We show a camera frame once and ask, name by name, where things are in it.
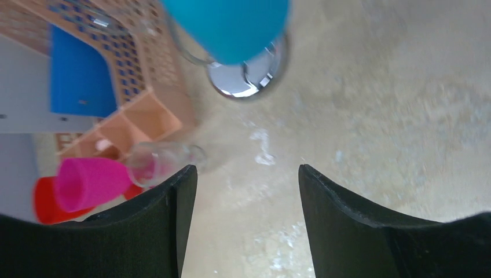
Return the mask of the blue folder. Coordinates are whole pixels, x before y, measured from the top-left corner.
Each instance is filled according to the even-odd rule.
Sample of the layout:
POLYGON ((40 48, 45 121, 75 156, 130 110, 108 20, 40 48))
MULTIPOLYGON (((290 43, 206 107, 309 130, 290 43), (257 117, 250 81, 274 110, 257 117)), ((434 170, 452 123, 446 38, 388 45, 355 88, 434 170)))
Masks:
POLYGON ((95 48, 51 26, 50 110, 105 118, 117 110, 108 65, 95 48))

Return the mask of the red wine glass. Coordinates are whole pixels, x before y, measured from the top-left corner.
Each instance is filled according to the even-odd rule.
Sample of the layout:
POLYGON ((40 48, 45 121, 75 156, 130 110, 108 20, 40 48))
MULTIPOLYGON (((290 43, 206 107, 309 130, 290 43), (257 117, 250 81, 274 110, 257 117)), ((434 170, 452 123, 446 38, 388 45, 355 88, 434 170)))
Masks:
POLYGON ((86 215, 112 197, 123 195, 130 200, 143 191, 125 176, 114 180, 86 175, 43 177, 34 187, 34 213, 42 224, 58 224, 86 215))

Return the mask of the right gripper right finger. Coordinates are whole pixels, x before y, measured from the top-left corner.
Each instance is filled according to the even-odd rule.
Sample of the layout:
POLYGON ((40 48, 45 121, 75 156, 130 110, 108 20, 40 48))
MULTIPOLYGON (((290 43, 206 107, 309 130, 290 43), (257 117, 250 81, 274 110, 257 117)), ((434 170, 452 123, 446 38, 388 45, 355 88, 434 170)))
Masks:
POLYGON ((489 277, 490 213, 452 222, 372 202, 303 164, 299 190, 317 277, 489 277))

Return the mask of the chrome wine glass rack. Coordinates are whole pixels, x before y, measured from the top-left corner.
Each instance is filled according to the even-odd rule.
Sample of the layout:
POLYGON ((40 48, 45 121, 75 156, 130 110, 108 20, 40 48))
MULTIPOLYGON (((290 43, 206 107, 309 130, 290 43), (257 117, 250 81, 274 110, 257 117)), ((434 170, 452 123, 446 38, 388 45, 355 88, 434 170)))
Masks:
POLYGON ((252 100, 263 94, 280 77, 287 61, 287 34, 284 32, 263 51, 242 63, 226 65, 204 50, 165 10, 162 1, 122 1, 94 7, 93 1, 75 1, 75 6, 90 12, 89 27, 110 35, 128 33, 119 27, 115 16, 135 16, 131 29, 143 34, 155 35, 157 25, 166 25, 170 36, 181 56, 190 63, 206 69, 214 89, 224 97, 233 100, 252 100))

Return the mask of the pink wine glass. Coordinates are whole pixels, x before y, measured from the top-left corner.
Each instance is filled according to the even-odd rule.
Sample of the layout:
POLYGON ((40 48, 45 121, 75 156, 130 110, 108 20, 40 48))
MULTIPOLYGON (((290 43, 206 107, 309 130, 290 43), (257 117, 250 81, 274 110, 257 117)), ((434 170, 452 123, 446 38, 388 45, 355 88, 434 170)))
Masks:
POLYGON ((132 185, 154 186, 170 172, 154 159, 66 158, 59 165, 54 194, 66 212, 96 207, 125 193, 132 185))

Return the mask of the clear glass wine glass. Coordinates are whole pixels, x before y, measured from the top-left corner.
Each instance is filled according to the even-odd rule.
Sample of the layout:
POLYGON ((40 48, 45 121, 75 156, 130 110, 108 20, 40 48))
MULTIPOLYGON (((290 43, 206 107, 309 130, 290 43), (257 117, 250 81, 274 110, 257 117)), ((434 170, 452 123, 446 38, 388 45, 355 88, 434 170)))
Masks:
POLYGON ((180 142, 141 142, 131 148, 125 165, 136 186, 151 188, 189 164, 202 170, 206 163, 206 153, 197 145, 180 142))

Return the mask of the blue wine glass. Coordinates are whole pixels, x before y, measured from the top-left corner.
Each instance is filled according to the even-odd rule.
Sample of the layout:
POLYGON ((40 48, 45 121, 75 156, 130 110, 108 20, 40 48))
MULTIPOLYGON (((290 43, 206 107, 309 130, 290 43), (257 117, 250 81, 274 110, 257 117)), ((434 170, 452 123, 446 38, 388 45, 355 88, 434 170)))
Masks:
POLYGON ((287 24, 288 0, 162 1, 165 10, 212 58, 235 65, 259 55, 287 24))

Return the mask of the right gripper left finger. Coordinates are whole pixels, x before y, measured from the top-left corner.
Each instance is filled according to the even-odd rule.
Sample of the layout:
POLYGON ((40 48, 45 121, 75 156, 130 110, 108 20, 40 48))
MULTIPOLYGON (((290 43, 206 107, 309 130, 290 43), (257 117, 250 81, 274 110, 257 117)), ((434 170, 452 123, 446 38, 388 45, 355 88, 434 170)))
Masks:
POLYGON ((84 221, 1 216, 2 277, 180 277, 197 190, 192 165, 84 221))

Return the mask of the peach plastic desk organizer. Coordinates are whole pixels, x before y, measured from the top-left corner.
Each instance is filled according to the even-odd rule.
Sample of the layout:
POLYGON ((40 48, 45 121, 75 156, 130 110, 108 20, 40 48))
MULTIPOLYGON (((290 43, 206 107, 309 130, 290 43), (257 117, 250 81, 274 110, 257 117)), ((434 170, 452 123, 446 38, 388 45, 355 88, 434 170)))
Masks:
POLYGON ((123 161, 134 144, 173 141, 195 126, 177 48, 159 1, 2 1, 1 34, 42 55, 54 25, 104 58, 117 110, 81 133, 58 133, 61 159, 123 161))

